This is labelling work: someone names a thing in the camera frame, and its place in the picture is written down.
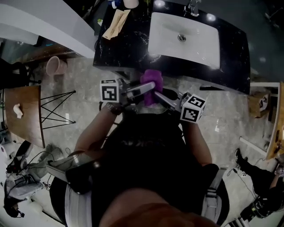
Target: light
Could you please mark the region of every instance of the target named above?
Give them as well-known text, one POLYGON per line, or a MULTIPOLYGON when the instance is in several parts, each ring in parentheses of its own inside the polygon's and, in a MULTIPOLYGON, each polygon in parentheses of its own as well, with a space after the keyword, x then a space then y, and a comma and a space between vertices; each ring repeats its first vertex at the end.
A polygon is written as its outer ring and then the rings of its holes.
POLYGON ((154 3, 157 7, 160 7, 160 8, 165 6, 165 2, 162 0, 156 0, 154 3))
POLYGON ((253 51, 254 47, 251 43, 248 43, 248 50, 249 51, 253 51))
POLYGON ((265 57, 261 57, 261 58, 259 58, 259 60, 260 60, 261 63, 266 63, 266 58, 265 57))
POLYGON ((68 113, 65 113, 65 118, 66 118, 67 120, 69 120, 70 117, 69 117, 69 114, 68 114, 68 113))
POLYGON ((158 54, 150 54, 150 53, 149 53, 149 56, 150 56, 152 59, 155 59, 155 58, 160 57, 161 55, 158 55, 158 54))
POLYGON ((215 132, 220 132, 220 128, 218 128, 218 122, 219 122, 219 119, 217 119, 217 122, 216 122, 216 127, 215 127, 215 132))
POLYGON ((219 69, 218 67, 216 67, 216 66, 209 66, 209 69, 211 69, 211 70, 216 70, 216 69, 219 69))
POLYGON ((207 13, 206 18, 208 21, 215 21, 216 17, 213 14, 207 13))
POLYGON ((78 164, 78 163, 79 163, 78 156, 76 156, 73 161, 74 161, 76 164, 78 164))

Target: wall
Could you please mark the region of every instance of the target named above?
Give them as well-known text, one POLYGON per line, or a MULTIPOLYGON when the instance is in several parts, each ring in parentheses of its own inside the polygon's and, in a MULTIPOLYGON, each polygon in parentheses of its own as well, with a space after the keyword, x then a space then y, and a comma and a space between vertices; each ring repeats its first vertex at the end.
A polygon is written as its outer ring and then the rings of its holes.
POLYGON ((0 37, 35 45, 39 36, 31 32, 0 23, 0 37))
POLYGON ((95 55, 94 30, 62 0, 0 0, 0 23, 50 39, 84 57, 95 55))

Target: black marble countertop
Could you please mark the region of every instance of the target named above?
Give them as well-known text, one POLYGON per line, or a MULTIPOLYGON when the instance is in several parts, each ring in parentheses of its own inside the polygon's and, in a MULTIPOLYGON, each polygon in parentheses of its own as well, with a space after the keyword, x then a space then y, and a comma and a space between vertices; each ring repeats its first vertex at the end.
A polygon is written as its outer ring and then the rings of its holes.
POLYGON ((165 2, 162 7, 157 5, 154 1, 153 12, 183 16, 218 30, 220 69, 179 58, 150 54, 148 42, 151 12, 143 2, 130 11, 121 32, 111 40, 102 37, 110 26, 115 12, 111 6, 108 7, 95 46, 94 66, 112 71, 136 69, 142 73, 147 69, 155 69, 160 70, 163 75, 189 76, 205 81, 204 84, 249 94, 249 47, 246 34, 242 30, 219 18, 208 21, 207 13, 201 10, 198 17, 191 16, 190 13, 185 15, 184 5, 181 4, 165 2))

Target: vanity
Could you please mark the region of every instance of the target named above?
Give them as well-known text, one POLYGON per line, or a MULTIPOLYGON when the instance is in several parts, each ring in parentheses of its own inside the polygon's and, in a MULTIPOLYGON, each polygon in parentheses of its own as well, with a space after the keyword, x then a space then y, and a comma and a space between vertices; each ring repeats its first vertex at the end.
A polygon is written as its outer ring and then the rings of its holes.
POLYGON ((250 61, 246 34, 216 16, 181 4, 154 0, 132 9, 117 37, 102 37, 115 9, 108 6, 95 44, 94 66, 124 75, 159 70, 204 85, 249 94, 250 61))

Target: faucet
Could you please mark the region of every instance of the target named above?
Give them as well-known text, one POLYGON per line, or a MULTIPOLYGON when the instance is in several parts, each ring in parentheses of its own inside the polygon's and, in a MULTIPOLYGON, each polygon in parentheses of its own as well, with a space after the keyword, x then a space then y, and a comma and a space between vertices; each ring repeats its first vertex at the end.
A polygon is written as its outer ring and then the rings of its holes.
POLYGON ((201 2, 201 0, 190 0, 188 6, 185 6, 185 12, 190 12, 192 16, 198 16, 198 2, 201 2))

